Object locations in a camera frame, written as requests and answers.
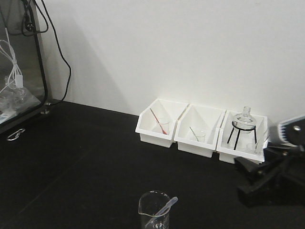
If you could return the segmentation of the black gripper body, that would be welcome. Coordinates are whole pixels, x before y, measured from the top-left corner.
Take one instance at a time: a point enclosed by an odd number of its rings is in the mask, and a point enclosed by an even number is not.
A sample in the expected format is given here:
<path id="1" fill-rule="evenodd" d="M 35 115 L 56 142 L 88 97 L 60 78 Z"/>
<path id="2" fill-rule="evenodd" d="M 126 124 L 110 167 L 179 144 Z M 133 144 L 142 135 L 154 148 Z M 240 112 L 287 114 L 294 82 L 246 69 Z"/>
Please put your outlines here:
<path id="1" fill-rule="evenodd" d="M 269 141 L 275 144 L 291 144 L 305 151 L 305 115 L 278 122 L 269 127 Z"/>

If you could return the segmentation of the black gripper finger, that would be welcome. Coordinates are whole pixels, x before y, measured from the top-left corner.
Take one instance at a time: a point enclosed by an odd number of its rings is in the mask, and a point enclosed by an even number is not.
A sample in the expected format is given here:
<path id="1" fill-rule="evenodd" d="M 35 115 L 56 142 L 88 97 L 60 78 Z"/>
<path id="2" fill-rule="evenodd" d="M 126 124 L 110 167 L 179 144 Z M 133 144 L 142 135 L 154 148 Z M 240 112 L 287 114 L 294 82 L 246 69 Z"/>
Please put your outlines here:
<path id="1" fill-rule="evenodd" d="M 247 178 L 261 178 L 266 176 L 273 169 L 279 168 L 283 162 L 290 158 L 290 156 L 291 154 L 288 152 L 280 153 L 271 156 L 269 160 L 266 160 L 261 164 L 256 164 L 249 159 L 239 156 L 234 159 L 234 164 L 236 169 Z"/>
<path id="2" fill-rule="evenodd" d="M 248 207 L 305 205 L 304 158 L 291 156 L 266 176 L 247 180 L 248 185 L 237 187 L 237 195 Z"/>

